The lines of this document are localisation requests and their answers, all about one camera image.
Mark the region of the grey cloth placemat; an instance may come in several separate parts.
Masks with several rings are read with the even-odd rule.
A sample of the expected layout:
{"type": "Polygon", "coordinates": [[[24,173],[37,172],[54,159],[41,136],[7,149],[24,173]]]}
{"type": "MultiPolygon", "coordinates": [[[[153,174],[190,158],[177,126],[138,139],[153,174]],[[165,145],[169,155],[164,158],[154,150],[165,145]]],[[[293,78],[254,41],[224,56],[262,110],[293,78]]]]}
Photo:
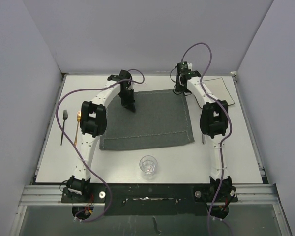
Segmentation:
{"type": "Polygon", "coordinates": [[[137,92],[134,97],[135,112],[123,108],[119,97],[109,104],[100,150],[167,148],[194,142],[184,95],[169,89],[137,92]]]}

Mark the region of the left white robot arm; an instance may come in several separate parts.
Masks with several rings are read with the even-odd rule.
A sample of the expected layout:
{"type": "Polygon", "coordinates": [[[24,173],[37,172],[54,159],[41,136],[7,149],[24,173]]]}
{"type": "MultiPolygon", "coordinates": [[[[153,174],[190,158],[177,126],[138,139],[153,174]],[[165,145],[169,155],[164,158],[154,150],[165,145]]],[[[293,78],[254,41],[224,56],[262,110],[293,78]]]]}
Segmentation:
{"type": "Polygon", "coordinates": [[[90,166],[97,142],[107,128],[106,108],[118,95],[122,107],[136,112],[132,84],[132,78],[108,79],[103,91],[100,91],[91,101],[84,101],[81,105],[82,140],[79,153],[82,158],[80,163],[76,165],[73,176],[67,182],[67,189],[73,192],[73,197],[79,202],[85,202],[90,197],[90,166]]]}

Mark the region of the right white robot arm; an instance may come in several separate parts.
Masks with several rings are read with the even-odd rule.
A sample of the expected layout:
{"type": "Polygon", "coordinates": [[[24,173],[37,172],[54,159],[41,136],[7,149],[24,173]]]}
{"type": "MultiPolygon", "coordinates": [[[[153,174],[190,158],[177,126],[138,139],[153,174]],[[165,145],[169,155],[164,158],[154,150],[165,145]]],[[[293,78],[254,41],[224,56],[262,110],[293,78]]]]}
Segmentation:
{"type": "Polygon", "coordinates": [[[232,133],[228,114],[228,103],[218,99],[203,82],[197,71],[177,72],[175,92],[192,94],[202,108],[200,115],[201,133],[209,138],[210,148],[210,197],[215,201],[227,195],[223,180],[227,179],[227,165],[223,157],[224,141],[232,133]]]}

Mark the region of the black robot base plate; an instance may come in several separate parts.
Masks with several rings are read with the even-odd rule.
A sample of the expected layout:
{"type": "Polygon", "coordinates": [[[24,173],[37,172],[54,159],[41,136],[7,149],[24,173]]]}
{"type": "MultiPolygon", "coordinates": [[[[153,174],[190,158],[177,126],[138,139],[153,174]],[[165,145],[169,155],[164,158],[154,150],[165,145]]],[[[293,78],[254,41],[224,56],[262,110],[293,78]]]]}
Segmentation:
{"type": "Polygon", "coordinates": [[[91,184],[83,196],[68,188],[62,192],[61,202],[72,204],[72,214],[81,219],[98,213],[104,216],[170,216],[191,214],[224,219],[229,205],[238,202],[235,187],[217,184],[91,184]]]}

